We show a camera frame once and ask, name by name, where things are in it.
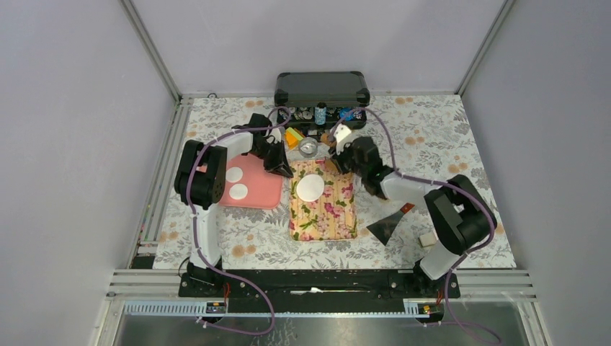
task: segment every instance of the glass panel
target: glass panel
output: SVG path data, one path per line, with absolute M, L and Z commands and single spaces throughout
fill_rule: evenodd
M 511 303 L 454 303 L 461 321 L 482 324 L 503 339 L 504 345 L 528 345 L 519 312 Z M 267 319 L 224 318 L 223 326 L 263 330 Z M 399 318 L 279 318 L 274 331 L 263 337 L 225 332 L 195 323 L 195 317 L 123 317 L 116 345 L 481 345 L 459 327 L 420 327 L 414 319 Z M 492 337 L 476 331 L 487 340 Z

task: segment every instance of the white wall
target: white wall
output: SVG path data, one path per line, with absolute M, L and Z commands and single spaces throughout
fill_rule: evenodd
M 464 103 L 555 346 L 608 345 L 611 2 L 518 1 Z
M 87 343 L 171 108 L 118 1 L 0 1 L 0 345 Z
M 135 0 L 184 93 L 271 93 L 286 71 L 454 91 L 503 0 Z

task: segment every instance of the blue object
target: blue object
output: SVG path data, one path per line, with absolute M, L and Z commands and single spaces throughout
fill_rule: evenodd
M 346 113 L 348 113 L 351 110 L 352 110 L 352 108 L 350 108 L 350 107 L 342 108 L 342 110 L 339 111 L 339 118 L 341 119 L 342 117 L 344 117 L 344 115 L 346 115 Z M 356 111 L 352 112 L 352 114 L 349 117 L 347 117 L 346 120 L 354 119 L 354 114 L 355 113 L 356 113 Z
M 326 106 L 318 104 L 316 108 L 314 108 L 314 122 L 317 125 L 324 125 L 326 122 Z

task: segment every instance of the red handle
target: red handle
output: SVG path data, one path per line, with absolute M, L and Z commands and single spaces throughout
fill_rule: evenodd
M 410 211 L 413 207 L 415 207 L 415 205 L 411 203 L 405 203 L 405 205 L 401 207 L 401 211 L 403 212 L 403 214 L 407 214 L 407 212 Z

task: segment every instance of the spatula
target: spatula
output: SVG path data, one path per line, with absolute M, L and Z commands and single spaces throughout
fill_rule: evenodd
M 397 225 L 403 218 L 403 215 L 407 214 L 415 205 L 411 203 L 406 203 L 401 209 L 399 209 L 396 213 L 378 222 L 372 223 L 367 226 L 369 232 L 371 232 L 379 241 L 386 246 L 388 244 L 388 240 L 393 235 L 393 232 L 397 228 Z

